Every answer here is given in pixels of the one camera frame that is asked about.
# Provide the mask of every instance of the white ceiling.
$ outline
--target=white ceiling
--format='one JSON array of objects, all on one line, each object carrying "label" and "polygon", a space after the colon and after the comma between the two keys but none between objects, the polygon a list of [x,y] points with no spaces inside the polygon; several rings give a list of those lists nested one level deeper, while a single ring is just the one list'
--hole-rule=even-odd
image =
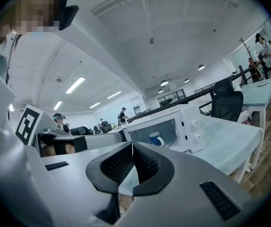
[{"label": "white ceiling", "polygon": [[[61,100],[58,111],[83,112],[118,91],[156,96],[163,79],[179,87],[199,75],[199,64],[211,66],[238,43],[220,42],[227,38],[222,31],[242,19],[246,1],[68,0],[79,6],[71,27],[58,35],[23,36],[13,52],[14,107],[31,103],[51,112]],[[215,48],[213,40],[219,41]],[[85,82],[66,95],[80,76]]]},{"label": "white ceiling", "polygon": [[[93,111],[96,108],[89,109],[93,104],[104,105],[112,94],[131,91],[126,83],[86,53],[58,35],[48,33],[20,38],[12,53],[9,76],[9,86],[16,94],[15,109],[32,104],[47,113],[53,111],[58,101],[63,101],[58,109],[63,113]],[[66,94],[79,77],[85,81]]]}]

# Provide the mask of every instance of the white microwave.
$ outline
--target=white microwave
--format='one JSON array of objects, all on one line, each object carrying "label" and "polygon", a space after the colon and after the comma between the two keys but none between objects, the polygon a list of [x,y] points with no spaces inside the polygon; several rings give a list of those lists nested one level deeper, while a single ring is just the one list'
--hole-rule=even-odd
[{"label": "white microwave", "polygon": [[134,120],[123,131],[127,141],[149,144],[149,135],[159,132],[165,148],[194,153],[206,147],[201,117],[197,104],[176,105]]}]

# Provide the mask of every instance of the white table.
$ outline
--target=white table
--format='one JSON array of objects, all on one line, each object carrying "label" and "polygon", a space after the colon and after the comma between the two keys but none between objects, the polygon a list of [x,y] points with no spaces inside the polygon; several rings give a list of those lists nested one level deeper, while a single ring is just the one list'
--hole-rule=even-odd
[{"label": "white table", "polygon": [[[265,81],[269,81],[269,83],[262,87],[257,86],[259,84],[264,83]],[[264,138],[264,131],[266,125],[266,108],[271,99],[271,78],[264,81],[244,85],[241,88],[241,90],[244,94],[244,103],[242,109],[259,112],[260,114],[259,127],[263,129],[263,138]],[[262,144],[256,149],[252,165],[250,166],[251,169],[254,169],[256,167],[257,160],[259,158],[261,150]]]},{"label": "white table", "polygon": [[[205,130],[206,148],[195,152],[193,156],[205,160],[226,175],[237,169],[235,181],[239,183],[252,152],[262,145],[263,130],[208,116],[201,116],[200,120]],[[132,189],[138,184],[134,167],[119,186],[119,193],[132,196]]]}]

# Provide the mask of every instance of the blue mug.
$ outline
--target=blue mug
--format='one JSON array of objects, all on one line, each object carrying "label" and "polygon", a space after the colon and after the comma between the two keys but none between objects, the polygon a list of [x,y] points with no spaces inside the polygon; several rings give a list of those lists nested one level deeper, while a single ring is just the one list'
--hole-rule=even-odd
[{"label": "blue mug", "polygon": [[153,132],[149,135],[150,143],[156,146],[165,146],[164,140],[161,138],[160,132]]}]

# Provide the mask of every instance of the table leg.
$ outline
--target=table leg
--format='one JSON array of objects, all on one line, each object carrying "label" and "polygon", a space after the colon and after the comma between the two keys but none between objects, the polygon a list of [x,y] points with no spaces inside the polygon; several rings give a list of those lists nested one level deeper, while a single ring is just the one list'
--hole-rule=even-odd
[{"label": "table leg", "polygon": [[238,168],[236,175],[234,177],[234,180],[237,183],[240,183],[241,179],[243,178],[245,171],[246,171],[246,168],[249,164],[249,160],[250,160],[250,157],[248,157],[247,160],[245,160],[245,162]]},{"label": "table leg", "polygon": [[255,150],[255,154],[253,156],[253,162],[252,165],[250,166],[250,168],[253,170],[256,167],[258,158],[260,156],[260,152],[262,150],[262,146],[263,146],[263,138],[264,138],[264,132],[265,132],[265,128],[266,128],[266,109],[264,108],[263,110],[261,110],[259,112],[260,114],[260,122],[259,122],[259,127],[263,129],[263,136],[262,136],[262,140],[259,143],[258,147]]}]

